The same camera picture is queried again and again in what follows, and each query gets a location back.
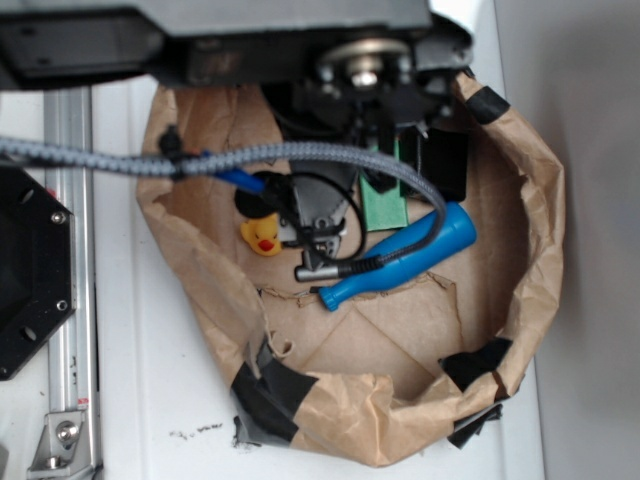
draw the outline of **green object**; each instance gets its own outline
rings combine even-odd
[[[396,140],[394,143],[396,159],[398,158],[398,150],[398,141]],[[407,201],[401,194],[400,182],[392,190],[380,194],[361,175],[360,196],[368,232],[404,228],[409,225]]]

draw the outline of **yellow rubber duck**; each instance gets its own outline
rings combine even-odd
[[[240,234],[251,250],[264,257],[273,257],[282,251],[278,240],[278,214],[250,219],[240,225]]]

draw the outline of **black cable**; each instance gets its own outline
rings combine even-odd
[[[0,153],[19,156],[21,161],[16,162],[16,167],[85,167],[146,177],[171,177],[176,173],[185,176],[214,175],[234,168],[280,158],[287,158],[290,161],[333,161],[376,170],[394,176],[413,187],[433,205],[437,213],[432,228],[423,239],[380,256],[379,261],[382,264],[410,255],[427,246],[440,232],[446,216],[446,204],[442,195],[414,169],[402,162],[395,161],[388,155],[346,145],[322,142],[285,142],[258,145],[219,154],[186,158],[179,162],[179,167],[171,160],[160,156],[118,157],[6,137],[0,137]]]

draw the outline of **metal bracket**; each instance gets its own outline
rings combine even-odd
[[[69,479],[92,469],[85,412],[49,413],[27,479]]]
[[[11,379],[75,309],[73,215],[18,169],[0,176],[0,381]]]

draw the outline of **black tape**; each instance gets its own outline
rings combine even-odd
[[[496,337],[477,352],[456,353],[440,360],[440,366],[464,392],[478,377],[498,368],[512,343]]]
[[[447,440],[455,447],[462,449],[473,435],[480,435],[485,422],[502,418],[502,404],[490,406],[471,417],[458,420],[454,424],[454,433]]]
[[[495,122],[511,107],[509,102],[489,87],[483,87],[466,102],[467,109],[480,125]]]
[[[237,437],[245,443],[287,446],[298,431],[293,417],[318,379],[285,367],[266,342],[257,363],[260,380],[245,363],[231,385],[240,422]]]

